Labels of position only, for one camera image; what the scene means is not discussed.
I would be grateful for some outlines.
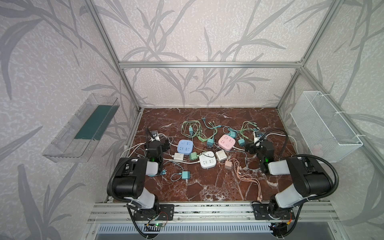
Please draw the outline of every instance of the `wall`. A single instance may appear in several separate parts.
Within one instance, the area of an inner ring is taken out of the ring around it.
[[[82,1],[0,2],[0,239],[77,239],[131,130],[134,108]],[[42,156],[89,94],[119,98],[87,163]]]
[[[346,0],[305,66],[381,153],[384,153],[383,15],[384,1]],[[286,114],[291,109],[282,110]],[[295,134],[295,126],[289,123],[285,122],[290,134]],[[360,149],[334,166],[340,185],[329,199],[349,238],[382,239],[382,174]]]
[[[120,61],[299,61],[332,1],[94,2]],[[125,71],[143,106],[274,107],[294,69]]]

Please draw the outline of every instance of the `white power strip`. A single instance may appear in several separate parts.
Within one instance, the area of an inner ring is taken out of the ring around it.
[[[204,169],[216,166],[215,154],[212,151],[204,152],[199,156],[200,165]]]

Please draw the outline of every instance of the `metal vent grille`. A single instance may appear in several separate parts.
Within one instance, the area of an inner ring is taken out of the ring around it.
[[[138,224],[146,232],[145,224]],[[265,233],[270,223],[168,223],[162,233]],[[100,224],[98,233],[137,233],[132,223]]]

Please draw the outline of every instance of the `blue power strip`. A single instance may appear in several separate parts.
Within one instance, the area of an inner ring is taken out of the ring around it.
[[[177,145],[177,152],[184,155],[189,155],[193,150],[193,142],[191,140],[180,140]]]

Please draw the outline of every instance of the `white wire mesh basket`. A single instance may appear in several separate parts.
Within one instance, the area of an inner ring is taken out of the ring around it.
[[[362,146],[360,138],[320,91],[305,91],[291,112],[313,155],[340,161]]]

